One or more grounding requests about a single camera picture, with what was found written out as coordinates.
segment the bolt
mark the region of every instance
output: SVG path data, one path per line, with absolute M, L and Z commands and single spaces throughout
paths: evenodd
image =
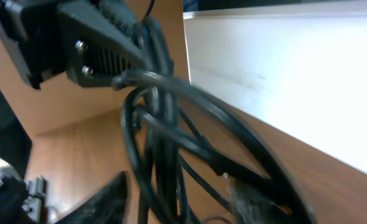
M 81 69 L 81 72 L 85 75 L 85 76 L 90 76 L 92 75 L 92 73 L 94 72 L 94 70 L 88 66 L 83 66 L 83 68 Z
M 76 45 L 75 45 L 76 49 L 77 49 L 77 52 L 79 54 L 82 54 L 84 53 L 87 49 L 88 49 L 88 45 L 80 40 L 78 40 L 76 42 Z

